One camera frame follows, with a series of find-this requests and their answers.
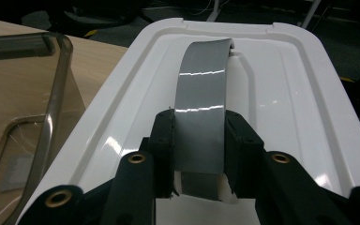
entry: wooden table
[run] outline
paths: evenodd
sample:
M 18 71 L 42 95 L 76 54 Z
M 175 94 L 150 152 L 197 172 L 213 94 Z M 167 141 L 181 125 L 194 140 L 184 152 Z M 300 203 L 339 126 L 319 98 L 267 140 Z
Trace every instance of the wooden table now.
M 31 34 L 31 33 L 40 33 L 40 32 L 43 31 L 17 24 L 8 23 L 8 22 L 0 22 L 0 36 Z M 87 39 L 81 39 L 78 37 L 69 37 L 69 39 L 73 45 L 73 54 L 72 54 L 72 62 L 71 62 L 72 74 L 80 90 L 83 104 L 87 108 L 90 102 L 92 101 L 93 97 L 98 92 L 101 85 L 105 82 L 107 77 L 113 71 L 113 68 L 116 66 L 116 64 L 124 55 L 127 48 L 109 45 L 105 43 L 99 43 Z M 36 76 L 38 75 L 43 77 L 42 71 L 44 70 L 40 70 L 39 68 L 40 65 L 33 65 L 32 63 L 27 63 L 27 66 L 19 67 L 17 63 L 14 64 L 15 64 L 14 67 L 19 68 L 19 70 L 37 71 L 35 73 Z M 8 68 L 9 67 L 3 67 L 3 68 L 0 67 L 0 72 L 2 71 L 7 72 Z M 13 74 L 19 74 L 18 72 L 13 70 L 10 70 L 10 72 Z M 13 77 L 11 80 L 4 79 L 4 82 L 2 82 L 1 80 L 0 83 L 7 83 L 7 87 L 4 88 L 4 90 L 6 90 L 6 93 L 0 91 L 0 95 L 10 96 L 10 93 L 19 92 L 19 90 L 23 90 L 24 88 L 30 90 L 34 87 L 34 89 L 39 90 L 42 88 L 42 86 L 48 85 L 47 81 L 42 79 L 39 81 L 41 83 L 44 83 L 44 85 L 29 86 L 27 84 L 17 82 L 18 80 L 16 80 L 16 78 L 17 77 Z M 41 104 L 41 100 L 39 99 L 40 97 L 33 95 L 29 95 L 29 96 L 30 97 L 28 99 L 20 99 L 19 101 L 21 101 L 22 104 L 23 102 L 26 102 L 26 104 L 34 104 L 34 103 Z M 0 99 L 0 107 L 5 108 L 5 109 L 0 108 L 0 114 L 4 114 L 4 115 L 7 114 L 7 116 L 13 114 L 7 112 L 7 105 L 14 105 L 14 103 L 12 101 L 2 103 L 2 100 Z M 0 180 L 3 180 L 3 177 L 5 177 L 5 174 L 7 173 L 7 170 L 2 168 L 8 167 L 8 164 L 10 164 L 9 160 L 11 156 L 22 156 L 21 155 L 22 152 L 31 153 L 33 150 L 35 151 L 34 146 L 36 146 L 38 143 L 39 130 L 40 127 L 36 127 L 34 125 L 32 126 L 27 125 L 27 126 L 22 126 L 20 131 L 17 131 L 16 129 L 10 133 L 11 139 L 15 140 L 16 142 L 26 137 L 27 142 L 32 144 L 30 145 L 31 146 L 30 149 L 24 149 L 25 146 L 28 145 L 24 144 L 21 147 L 19 147 L 16 144 L 14 144 L 15 146 L 11 146 L 13 145 L 11 144 L 13 143 L 12 141 L 7 141 L 5 143 L 6 152 L 9 151 L 10 154 L 6 154 L 6 155 L 2 154 L 2 156 L 0 157 L 0 164 L 5 165 L 4 167 L 0 167 Z M 8 217 L 8 215 L 11 214 L 12 210 L 17 205 L 17 202 L 19 200 L 17 196 L 21 196 L 21 195 L 22 195 L 21 189 L 12 189 L 11 191 L 3 191 L 0 189 L 0 224 L 2 224 L 2 222 L 5 221 L 6 217 Z
M 43 32 L 8 22 L 0 22 L 0 36 Z M 122 58 L 127 48 L 69 37 L 74 47 L 72 73 L 81 92 L 85 107 L 89 106 L 98 89 Z

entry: brass insert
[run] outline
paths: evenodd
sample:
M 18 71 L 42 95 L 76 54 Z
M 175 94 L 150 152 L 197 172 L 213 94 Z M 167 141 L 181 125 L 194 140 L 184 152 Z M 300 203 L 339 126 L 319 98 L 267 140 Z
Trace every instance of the brass insert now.
M 46 206 L 49 208 L 59 207 L 71 199 L 72 193 L 67 189 L 57 190 L 46 199 Z
M 289 163 L 291 161 L 290 158 L 288 158 L 287 156 L 282 155 L 282 154 L 274 154 L 273 156 L 271 156 L 271 158 L 275 162 L 279 162 L 279 163 Z
M 141 163 L 145 161 L 145 155 L 143 154 L 135 154 L 128 158 L 130 163 Z

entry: gray strip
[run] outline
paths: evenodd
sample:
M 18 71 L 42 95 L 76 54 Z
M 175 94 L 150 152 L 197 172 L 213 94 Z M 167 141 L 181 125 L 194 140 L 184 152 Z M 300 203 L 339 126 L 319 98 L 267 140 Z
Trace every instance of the gray strip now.
M 231 39 L 192 43 L 177 82 L 173 166 L 179 172 L 201 173 L 198 177 L 211 174 L 206 184 L 216 183 L 212 174 L 224 169 L 226 67 L 232 46 Z M 192 183 L 184 176 L 182 183 Z

